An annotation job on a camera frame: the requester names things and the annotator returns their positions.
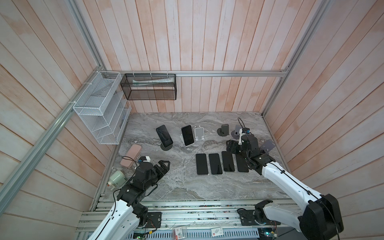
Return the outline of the phone with green case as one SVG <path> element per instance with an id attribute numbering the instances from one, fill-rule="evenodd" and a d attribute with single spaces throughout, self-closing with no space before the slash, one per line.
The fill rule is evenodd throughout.
<path id="1" fill-rule="evenodd" d="M 219 154 L 209 154 L 209 160 L 212 175 L 221 175 L 223 170 Z"/>

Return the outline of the phone with purple case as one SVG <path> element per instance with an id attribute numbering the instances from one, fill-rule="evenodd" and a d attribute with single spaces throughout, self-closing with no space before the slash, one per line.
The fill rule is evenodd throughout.
<path id="1" fill-rule="evenodd" d="M 209 174 L 206 154 L 196 154 L 196 166 L 198 175 Z"/>

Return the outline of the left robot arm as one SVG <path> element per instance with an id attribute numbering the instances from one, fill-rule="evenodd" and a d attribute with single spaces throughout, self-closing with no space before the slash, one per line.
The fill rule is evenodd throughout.
<path id="1" fill-rule="evenodd" d="M 158 182 L 170 170 L 170 161 L 160 160 L 156 165 L 143 161 L 138 164 L 135 173 L 118 190 L 114 204 L 90 240 L 124 240 L 137 227 L 147 224 L 148 208 L 140 202 L 151 187 L 158 187 Z"/>

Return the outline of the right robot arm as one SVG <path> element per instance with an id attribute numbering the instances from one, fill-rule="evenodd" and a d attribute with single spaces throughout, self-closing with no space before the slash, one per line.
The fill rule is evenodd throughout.
<path id="1" fill-rule="evenodd" d="M 273 182 L 299 207 L 299 210 L 293 210 L 272 200 L 261 201 L 253 211 L 252 220 L 256 224 L 280 222 L 303 233 L 308 240 L 339 237 L 344 225 L 339 202 L 334 196 L 311 189 L 287 172 L 259 148 L 258 140 L 252 134 L 242 134 L 237 141 L 228 140 L 226 145 L 227 151 L 245 159 L 248 169 Z"/>

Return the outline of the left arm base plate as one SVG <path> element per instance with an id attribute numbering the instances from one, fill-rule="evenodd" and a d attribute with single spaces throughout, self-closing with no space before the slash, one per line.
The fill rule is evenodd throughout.
<path id="1" fill-rule="evenodd" d="M 161 227 L 162 213 L 161 212 L 149 212 L 145 217 L 145 228 L 158 229 Z"/>

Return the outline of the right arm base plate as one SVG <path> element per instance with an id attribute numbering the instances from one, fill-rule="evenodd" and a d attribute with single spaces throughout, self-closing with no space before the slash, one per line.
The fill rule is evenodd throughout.
<path id="1" fill-rule="evenodd" d="M 246 210 L 244 208 L 237 209 L 237 213 L 240 216 L 240 221 L 242 226 L 278 226 L 281 225 L 280 222 L 270 221 L 268 219 L 257 220 L 254 215 L 254 210 Z"/>

